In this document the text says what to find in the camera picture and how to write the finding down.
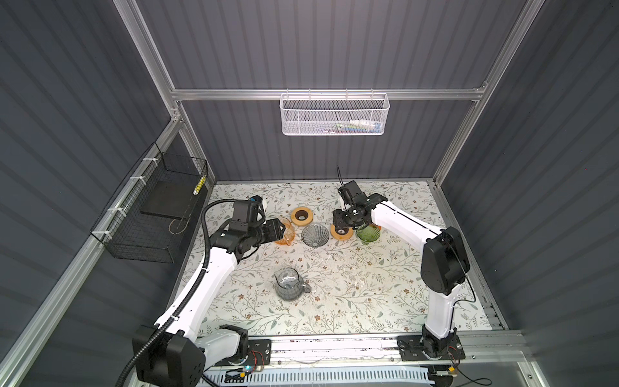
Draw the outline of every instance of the striped wall panel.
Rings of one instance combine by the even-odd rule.
[[[1,1],[0,58],[1,359],[169,116],[111,1]],[[163,296],[148,283],[170,273],[109,265],[108,277],[95,268],[91,292],[132,277],[140,292]],[[67,317],[81,321],[73,335],[82,342],[100,334],[88,322],[96,307]],[[154,313],[144,308],[135,313]]]
[[[382,136],[284,136],[279,104],[183,103],[219,181],[431,178],[468,101],[393,101]]]
[[[524,0],[138,0],[179,89],[478,87]]]
[[[619,377],[617,20],[547,1],[443,185],[552,386]]]

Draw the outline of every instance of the floral pattern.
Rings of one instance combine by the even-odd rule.
[[[444,227],[425,182],[359,182],[359,186],[367,193],[381,193],[425,222]],[[337,187],[337,183],[216,185],[211,201],[260,195],[266,201],[267,218],[289,218],[294,208],[305,206],[314,212],[314,223],[329,227],[332,211],[338,206]],[[207,227],[215,230],[231,214],[231,203],[213,207],[207,213]],[[419,275],[419,251],[384,228],[379,240],[369,245],[353,235],[347,241],[330,238],[320,248],[306,246],[301,231],[297,227],[291,246],[263,245],[255,257],[239,264],[211,305],[201,334],[222,324],[246,328],[251,335],[421,330],[428,310],[428,289]],[[200,231],[181,288],[203,254]],[[274,272],[284,267],[294,267],[311,286],[311,293],[292,302],[280,299],[273,288]],[[461,297],[472,297],[467,286]],[[479,301],[458,303],[454,320],[460,330],[491,329]]]

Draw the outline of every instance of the robotic arm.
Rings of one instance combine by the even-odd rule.
[[[233,202],[232,218],[226,220],[209,238],[212,248],[207,267],[203,265],[205,255],[199,269],[154,326],[141,326],[137,330],[133,338],[132,361],[135,361],[137,377],[141,381],[160,387],[195,387],[206,368],[226,358],[241,363],[247,356],[247,330],[234,326],[220,327],[201,342],[200,348],[195,344],[206,311],[228,275],[240,261],[248,258],[245,253],[252,246],[257,249],[261,244],[284,237],[285,227],[278,219],[265,222],[260,196]],[[206,237],[205,222],[202,226]],[[178,313],[182,303],[185,306]],[[166,327],[170,318],[173,322]],[[166,327],[165,331],[156,336],[160,327]]]
[[[422,328],[423,353],[429,359],[447,354],[456,336],[453,311],[470,269],[462,236],[454,227],[441,230],[402,211],[384,196],[369,197],[354,181],[338,189],[341,209],[333,211],[335,231],[363,228],[370,223],[386,227],[422,252],[422,280],[430,288],[428,319]]]

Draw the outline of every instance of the black wire basket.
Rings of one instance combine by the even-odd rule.
[[[206,160],[159,152],[142,176],[133,178],[136,182],[119,208],[106,208],[114,212],[106,230],[91,233],[114,258],[161,263],[184,259],[206,199],[206,178]],[[177,188],[172,199],[180,201],[179,215],[145,213],[162,185]],[[156,204],[165,202],[158,199]]]

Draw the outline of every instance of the black wire mesh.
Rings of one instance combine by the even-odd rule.
[[[114,211],[107,233],[93,232],[92,235],[102,242],[115,258],[138,259],[173,263],[182,259],[186,252],[187,238],[183,235],[192,232],[192,215],[196,208],[201,208],[200,200],[189,200],[189,204],[180,220],[168,217],[147,215],[141,208],[148,200],[159,181],[180,186],[196,187],[203,176],[207,175],[206,160],[169,153],[159,153],[151,161],[145,172],[136,179],[135,185],[123,201],[121,209]],[[206,187],[200,191],[202,199]]]

